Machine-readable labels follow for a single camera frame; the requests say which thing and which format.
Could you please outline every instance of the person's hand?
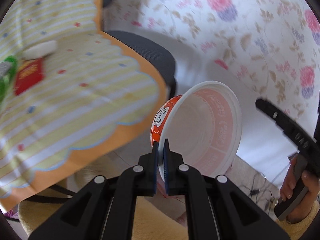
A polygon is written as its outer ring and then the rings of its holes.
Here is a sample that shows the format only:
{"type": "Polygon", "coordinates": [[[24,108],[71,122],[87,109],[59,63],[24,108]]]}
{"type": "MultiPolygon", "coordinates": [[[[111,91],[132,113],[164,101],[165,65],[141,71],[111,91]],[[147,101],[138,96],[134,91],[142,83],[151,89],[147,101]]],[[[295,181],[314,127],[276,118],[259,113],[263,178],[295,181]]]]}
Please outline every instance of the person's hand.
{"type": "MultiPolygon", "coordinates": [[[[292,190],[296,186],[296,180],[293,174],[293,168],[296,162],[297,157],[294,157],[290,161],[291,165],[280,189],[280,195],[283,201],[286,201],[287,199],[290,199],[292,197],[292,190]]],[[[304,171],[301,177],[303,184],[308,187],[309,191],[300,202],[300,204],[286,217],[286,220],[292,224],[299,223],[308,216],[311,211],[312,205],[320,191],[319,179],[317,176],[311,174],[308,171],[304,171]]]]}

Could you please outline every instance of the red dot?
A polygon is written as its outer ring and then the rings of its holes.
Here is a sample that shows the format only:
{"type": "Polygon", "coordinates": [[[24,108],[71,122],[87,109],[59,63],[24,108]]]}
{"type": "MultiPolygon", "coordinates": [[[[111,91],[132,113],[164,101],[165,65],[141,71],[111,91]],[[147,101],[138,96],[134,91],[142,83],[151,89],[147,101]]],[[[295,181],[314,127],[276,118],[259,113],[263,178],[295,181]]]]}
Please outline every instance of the red dot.
{"type": "Polygon", "coordinates": [[[19,144],[19,145],[18,145],[18,150],[19,150],[20,152],[24,151],[24,145],[23,145],[23,144],[19,144]]]}

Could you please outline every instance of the red package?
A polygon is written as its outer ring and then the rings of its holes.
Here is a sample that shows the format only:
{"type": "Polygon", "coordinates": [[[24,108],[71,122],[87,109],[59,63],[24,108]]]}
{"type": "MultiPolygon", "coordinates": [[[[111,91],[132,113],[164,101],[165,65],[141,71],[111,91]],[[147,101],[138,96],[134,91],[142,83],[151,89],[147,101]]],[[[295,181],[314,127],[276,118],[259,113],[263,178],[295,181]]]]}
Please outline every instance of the red package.
{"type": "Polygon", "coordinates": [[[17,95],[34,86],[44,78],[43,58],[25,61],[18,69],[14,93],[17,95]]]}

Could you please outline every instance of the striped tablecloth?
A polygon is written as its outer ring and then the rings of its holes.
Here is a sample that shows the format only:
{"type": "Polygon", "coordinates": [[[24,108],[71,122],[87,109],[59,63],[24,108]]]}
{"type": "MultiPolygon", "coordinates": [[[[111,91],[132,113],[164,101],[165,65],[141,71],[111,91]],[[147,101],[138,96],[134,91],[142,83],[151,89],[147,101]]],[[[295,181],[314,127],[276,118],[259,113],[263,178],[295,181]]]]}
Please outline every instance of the striped tablecloth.
{"type": "Polygon", "coordinates": [[[135,138],[165,100],[155,68],[97,28],[99,0],[65,1],[17,0],[0,24],[0,59],[49,39],[59,47],[44,80],[2,105],[3,212],[135,138]]]}

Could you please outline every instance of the silver screw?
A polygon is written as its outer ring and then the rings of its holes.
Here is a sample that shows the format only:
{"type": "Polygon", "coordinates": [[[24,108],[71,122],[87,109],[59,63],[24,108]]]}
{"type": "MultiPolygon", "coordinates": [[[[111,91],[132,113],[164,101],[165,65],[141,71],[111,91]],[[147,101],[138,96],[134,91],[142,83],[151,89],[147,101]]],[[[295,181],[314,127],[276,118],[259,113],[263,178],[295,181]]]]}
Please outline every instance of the silver screw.
{"type": "Polygon", "coordinates": [[[220,182],[220,183],[226,183],[228,181],[228,178],[224,175],[219,175],[217,177],[217,181],[220,182]]]}
{"type": "Polygon", "coordinates": [[[141,172],[141,171],[143,171],[143,167],[141,165],[136,165],[133,167],[133,171],[141,172]]]}
{"type": "Polygon", "coordinates": [[[180,164],[179,165],[179,170],[180,171],[187,171],[187,170],[189,170],[189,166],[186,165],[186,164],[180,164]]]}
{"type": "Polygon", "coordinates": [[[100,184],[102,182],[104,182],[104,177],[103,176],[97,176],[94,178],[94,182],[97,183],[97,184],[100,184]]]}

